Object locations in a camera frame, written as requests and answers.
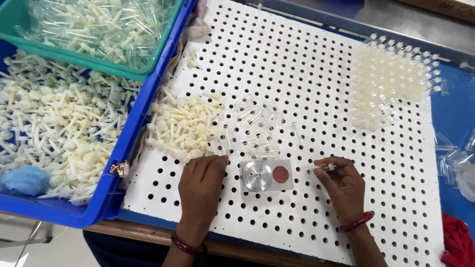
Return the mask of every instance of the red bangle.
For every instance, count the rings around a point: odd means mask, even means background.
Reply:
[[[345,226],[340,226],[340,232],[341,233],[351,232],[351,231],[355,230],[356,228],[358,228],[359,226],[361,226],[361,224],[366,223],[367,221],[372,219],[373,216],[374,216],[374,211],[367,211],[367,212],[363,213],[363,216],[361,216],[356,221],[354,221],[350,224],[347,224]]]
[[[181,241],[177,235],[176,235],[176,231],[174,231],[172,234],[171,234],[171,241],[173,244],[175,244],[175,246],[177,246],[179,249],[183,250],[184,252],[190,254],[190,255],[193,255],[193,256],[198,256],[198,255],[201,255],[201,254],[206,254],[208,252],[208,247],[205,245],[205,243],[202,243],[200,245],[200,248],[199,249],[196,249],[192,246],[189,246],[187,245],[186,243],[184,243],[183,241]]]

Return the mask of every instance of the pink rubber pad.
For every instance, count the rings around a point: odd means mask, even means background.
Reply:
[[[272,171],[274,180],[278,183],[285,183],[289,179],[289,171],[282,166],[277,166]]]

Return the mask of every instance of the perforated board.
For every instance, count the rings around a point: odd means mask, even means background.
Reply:
[[[350,123],[353,56],[359,42],[229,0],[209,0],[204,20],[211,36],[189,42],[172,90],[221,90],[229,104],[258,92],[273,99],[305,136],[302,148],[289,126],[277,127],[281,158],[290,159],[294,190],[240,192],[238,163],[230,157],[224,189],[210,231],[354,264],[328,194],[314,176],[297,171],[332,154],[355,160],[366,181],[365,210],[376,215],[370,231],[389,266],[442,266],[444,250],[430,99],[395,104],[399,120],[375,133]],[[187,67],[196,49],[204,70]],[[232,116],[220,124],[239,127]],[[184,164],[146,148],[125,196],[124,208],[179,221],[178,183]]]

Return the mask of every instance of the plastic tray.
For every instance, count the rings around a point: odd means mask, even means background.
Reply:
[[[143,83],[105,170],[109,170],[112,164],[128,159],[140,128],[148,121],[146,115],[150,103],[157,92],[157,87],[170,58],[176,55],[176,43],[195,5],[196,0],[184,0],[175,25],[163,48],[163,53],[158,59],[155,69]],[[15,49],[15,46],[0,40],[0,58],[13,55]],[[6,72],[6,68],[7,66],[2,61],[0,71]],[[114,219],[121,213],[124,192],[117,189],[119,181],[120,178],[104,171],[89,205],[80,207],[75,207],[66,200],[20,198],[2,194],[0,191],[0,211],[74,228],[84,228],[102,219]]]
[[[100,72],[143,82],[147,75],[155,69],[157,60],[162,53],[163,47],[165,46],[171,28],[177,19],[182,4],[183,0],[176,0],[170,21],[165,27],[163,36],[155,50],[154,57],[151,63],[143,69],[135,69],[85,54],[80,54],[20,38],[13,29],[13,26],[21,25],[24,29],[30,28],[30,15],[28,14],[27,1],[23,0],[5,0],[0,6],[0,39],[7,40],[8,42],[31,54],[60,60],[81,67],[87,67]]]

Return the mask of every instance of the human hand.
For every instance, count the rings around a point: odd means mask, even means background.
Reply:
[[[325,163],[337,168],[330,172],[317,168],[314,173],[327,190],[340,223],[350,224],[363,215],[365,182],[351,160],[329,157],[314,161],[315,165]]]
[[[200,157],[190,160],[183,169],[178,193],[181,220],[177,237],[187,245],[199,248],[216,216],[228,156]]]

